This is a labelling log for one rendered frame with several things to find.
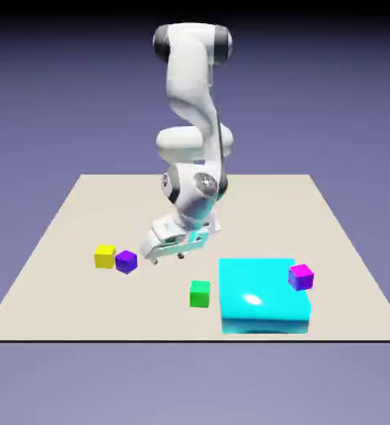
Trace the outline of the small green cube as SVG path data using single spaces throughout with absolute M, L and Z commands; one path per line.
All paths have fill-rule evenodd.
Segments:
M 209 281 L 192 281 L 189 293 L 189 305 L 208 308 L 210 304 L 211 284 Z

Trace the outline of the small yellow cube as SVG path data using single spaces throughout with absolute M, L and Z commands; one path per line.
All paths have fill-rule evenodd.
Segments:
M 95 249 L 95 267 L 102 269 L 112 269 L 115 267 L 115 246 L 98 245 Z

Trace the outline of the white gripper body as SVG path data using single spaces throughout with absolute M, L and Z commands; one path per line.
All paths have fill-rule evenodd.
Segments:
M 208 232 L 190 232 L 183 239 L 172 242 L 161 242 L 153 229 L 150 229 L 141 246 L 141 254 L 145 259 L 157 260 L 161 256 L 185 254 L 204 246 L 209 237 Z

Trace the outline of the small magenta cube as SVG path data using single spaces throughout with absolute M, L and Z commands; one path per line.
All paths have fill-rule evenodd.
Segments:
M 290 266 L 288 282 L 295 291 L 307 291 L 313 287 L 314 273 L 306 264 Z

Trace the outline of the large cyan box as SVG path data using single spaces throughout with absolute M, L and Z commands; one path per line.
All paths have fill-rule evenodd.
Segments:
M 293 258 L 220 259 L 222 333 L 307 333 L 311 304 L 288 282 L 294 264 Z

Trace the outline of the small purple cube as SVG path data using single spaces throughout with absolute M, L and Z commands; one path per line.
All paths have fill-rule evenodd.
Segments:
M 124 274 L 129 274 L 138 266 L 138 258 L 134 252 L 124 250 L 115 256 L 115 268 Z

